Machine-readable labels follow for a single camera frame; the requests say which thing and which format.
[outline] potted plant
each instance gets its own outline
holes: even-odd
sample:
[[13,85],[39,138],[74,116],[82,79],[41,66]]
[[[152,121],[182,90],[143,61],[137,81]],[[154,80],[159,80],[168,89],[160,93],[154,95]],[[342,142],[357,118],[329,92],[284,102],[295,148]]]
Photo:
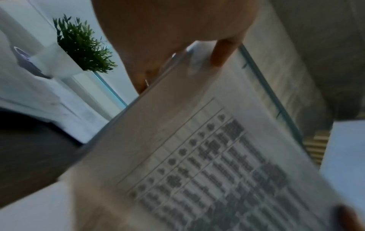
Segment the potted plant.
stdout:
[[31,57],[42,73],[51,77],[70,77],[82,71],[107,73],[117,67],[110,60],[111,51],[100,40],[93,37],[90,25],[71,17],[53,19],[57,31],[57,42]]

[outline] dark floor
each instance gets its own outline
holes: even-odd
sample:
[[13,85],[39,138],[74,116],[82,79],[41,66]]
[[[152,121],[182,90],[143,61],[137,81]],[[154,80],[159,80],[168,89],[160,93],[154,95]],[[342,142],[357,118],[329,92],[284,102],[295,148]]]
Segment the dark floor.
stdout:
[[79,146],[52,124],[0,112],[0,208],[54,183]]

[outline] paper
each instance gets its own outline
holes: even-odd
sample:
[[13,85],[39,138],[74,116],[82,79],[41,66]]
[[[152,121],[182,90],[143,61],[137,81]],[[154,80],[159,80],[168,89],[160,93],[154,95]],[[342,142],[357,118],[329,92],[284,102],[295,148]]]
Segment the paper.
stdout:
[[170,230],[335,230],[340,197],[263,107],[243,57],[216,69],[212,49],[195,46],[113,119],[73,177],[135,201]]

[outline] white pot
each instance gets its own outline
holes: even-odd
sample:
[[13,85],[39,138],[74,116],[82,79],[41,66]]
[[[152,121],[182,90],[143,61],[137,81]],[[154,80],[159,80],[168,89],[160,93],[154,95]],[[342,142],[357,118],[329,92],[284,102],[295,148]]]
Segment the white pot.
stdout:
[[68,78],[83,72],[81,67],[58,45],[44,48],[30,57],[31,61],[44,75],[52,78]]

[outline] stack of wood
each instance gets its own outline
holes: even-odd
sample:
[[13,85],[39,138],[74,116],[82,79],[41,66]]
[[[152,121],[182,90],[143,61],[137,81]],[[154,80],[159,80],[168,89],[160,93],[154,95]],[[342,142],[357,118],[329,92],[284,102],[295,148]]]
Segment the stack of wood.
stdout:
[[329,131],[317,131],[314,137],[306,138],[303,141],[303,144],[313,159],[313,161],[321,166],[324,152],[326,151],[327,142],[330,137]]

